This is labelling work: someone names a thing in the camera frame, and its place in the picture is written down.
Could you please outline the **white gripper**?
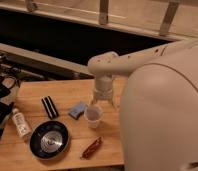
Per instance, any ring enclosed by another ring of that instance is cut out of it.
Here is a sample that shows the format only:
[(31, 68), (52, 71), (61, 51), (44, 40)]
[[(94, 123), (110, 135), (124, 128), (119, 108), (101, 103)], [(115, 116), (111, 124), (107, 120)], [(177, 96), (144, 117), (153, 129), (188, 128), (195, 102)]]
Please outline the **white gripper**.
[(114, 108), (117, 109), (117, 105), (114, 102), (113, 98), (113, 89), (98, 89), (95, 88), (93, 90), (93, 98), (89, 102), (89, 106), (94, 106), (96, 104), (96, 100), (108, 101), (109, 104)]

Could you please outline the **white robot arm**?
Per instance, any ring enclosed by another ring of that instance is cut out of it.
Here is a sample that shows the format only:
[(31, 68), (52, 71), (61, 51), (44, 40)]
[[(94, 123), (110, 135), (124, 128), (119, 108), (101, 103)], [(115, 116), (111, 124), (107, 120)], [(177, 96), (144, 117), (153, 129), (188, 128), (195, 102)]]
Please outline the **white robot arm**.
[(198, 38), (123, 56), (92, 57), (93, 100), (113, 99), (113, 79), (127, 78), (120, 97), (125, 171), (198, 171)]

